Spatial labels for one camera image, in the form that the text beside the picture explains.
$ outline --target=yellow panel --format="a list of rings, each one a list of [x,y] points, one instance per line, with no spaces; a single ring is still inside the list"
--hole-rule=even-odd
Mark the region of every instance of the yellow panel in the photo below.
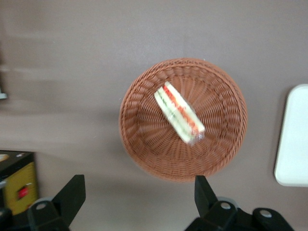
[[[6,181],[7,184],[4,187],[5,203],[12,210],[13,215],[24,212],[38,199],[36,172],[33,162],[9,176]],[[19,199],[18,192],[23,187],[28,188],[28,194]]]

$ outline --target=red button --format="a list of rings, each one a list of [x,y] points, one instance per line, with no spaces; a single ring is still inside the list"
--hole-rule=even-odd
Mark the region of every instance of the red button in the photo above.
[[[29,189],[27,186],[24,186],[18,191],[18,199],[21,199],[27,196],[28,194],[29,194]]]

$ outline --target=plastic wrap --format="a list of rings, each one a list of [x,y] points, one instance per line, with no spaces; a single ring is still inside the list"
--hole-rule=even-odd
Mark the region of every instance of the plastic wrap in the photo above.
[[[160,87],[154,97],[166,119],[186,144],[194,145],[204,138],[204,125],[194,109],[169,82]]]

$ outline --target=basket rim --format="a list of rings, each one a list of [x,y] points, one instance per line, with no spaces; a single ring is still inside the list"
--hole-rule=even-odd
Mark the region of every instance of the basket rim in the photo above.
[[[127,134],[125,131],[125,112],[127,111],[128,105],[126,104],[126,101],[130,98],[130,96],[134,93],[134,89],[136,86],[138,86],[139,84],[141,84],[143,81],[145,81],[145,76],[147,76],[149,73],[151,73],[152,75],[157,74],[158,71],[161,71],[161,68],[166,68],[166,67],[173,67],[173,66],[200,66],[203,69],[206,69],[208,72],[211,72],[215,75],[218,76],[223,76],[225,77],[224,82],[230,87],[230,89],[232,90],[232,92],[234,93],[234,96],[236,98],[236,101],[239,105],[239,110],[240,110],[240,116],[241,116],[241,128],[242,128],[242,136],[241,137],[237,137],[236,139],[236,143],[233,145],[232,148],[232,153],[230,155],[227,155],[227,160],[224,162],[224,164],[220,164],[220,163],[216,163],[211,171],[205,171],[204,175],[212,175],[215,172],[217,172],[218,170],[224,168],[237,154],[238,150],[240,149],[243,141],[244,141],[244,137],[245,137],[245,133],[246,133],[246,129],[247,129],[247,108],[246,108],[246,103],[245,103],[245,99],[244,96],[241,92],[241,90],[239,89],[239,87],[237,86],[237,84],[235,83],[235,81],[221,68],[219,68],[218,66],[205,61],[205,60],[201,60],[201,59],[196,59],[196,58],[176,58],[176,59],[167,59],[164,61],[161,61],[159,63],[156,63],[155,65],[153,65],[151,68],[147,69],[146,71],[144,71],[141,75],[139,75],[130,85],[130,87],[128,88],[123,101],[121,103],[121,107],[120,107],[120,114],[119,114],[119,133],[120,133],[120,137],[122,140],[122,144],[126,150],[126,152],[130,155],[130,157],[136,162],[136,164],[143,170],[145,170],[146,172],[159,177],[161,179],[164,180],[172,180],[172,181],[179,181],[179,182],[185,182],[185,181],[193,181],[195,178],[195,175],[191,175],[191,176],[170,176],[170,175],[166,175],[166,174],[162,174],[159,171],[153,169],[153,168],[149,168],[148,165],[145,164],[145,162],[143,160],[141,160],[138,156],[138,154],[135,153],[135,151],[133,150],[133,147],[129,144],[129,139],[127,138]]]

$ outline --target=wicker basket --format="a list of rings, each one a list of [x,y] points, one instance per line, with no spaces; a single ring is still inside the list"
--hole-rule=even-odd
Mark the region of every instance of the wicker basket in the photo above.
[[[205,138],[185,144],[165,119],[154,93],[169,81],[195,109]],[[209,176],[239,150],[247,125],[243,95],[219,67],[198,59],[172,59],[154,65],[128,89],[119,126],[128,154],[149,173],[172,181]]]

